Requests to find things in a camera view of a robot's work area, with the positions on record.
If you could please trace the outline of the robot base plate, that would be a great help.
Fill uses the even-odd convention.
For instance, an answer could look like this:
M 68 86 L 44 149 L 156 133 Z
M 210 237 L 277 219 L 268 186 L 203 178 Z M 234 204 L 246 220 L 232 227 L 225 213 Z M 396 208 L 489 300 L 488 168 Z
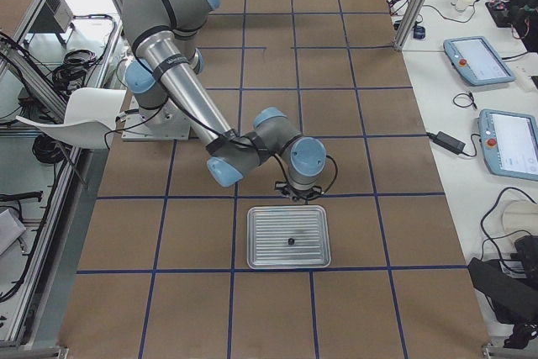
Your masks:
M 129 108 L 137 109 L 137 112 L 126 117 L 126 129 L 121 135 L 124 141 L 188 139 L 190 121 L 172 100 L 167 99 L 161 108 L 149 110 L 140 107 L 132 97 Z

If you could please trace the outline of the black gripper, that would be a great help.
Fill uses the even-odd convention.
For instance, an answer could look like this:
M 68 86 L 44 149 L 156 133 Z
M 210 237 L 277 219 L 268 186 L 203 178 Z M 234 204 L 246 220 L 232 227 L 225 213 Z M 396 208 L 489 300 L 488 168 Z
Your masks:
M 322 187 L 313 186 L 306 190 L 294 188 L 288 182 L 275 182 L 274 190 L 283 197 L 289 198 L 293 202 L 309 203 L 322 197 Z

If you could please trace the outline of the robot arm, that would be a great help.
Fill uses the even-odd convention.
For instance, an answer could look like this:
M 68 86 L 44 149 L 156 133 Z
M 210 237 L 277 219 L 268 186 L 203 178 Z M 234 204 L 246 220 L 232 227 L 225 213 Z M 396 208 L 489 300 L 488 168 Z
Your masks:
M 236 184 L 274 157 L 284 174 L 276 191 L 294 201 L 320 198 L 326 191 L 317 180 L 328 158 L 323 143 L 303 135 L 274 107 L 256 116 L 250 133 L 238 135 L 177 47 L 176 35 L 190 39 L 219 5 L 220 0 L 123 0 L 124 33 L 143 68 L 190 120 L 219 185 Z

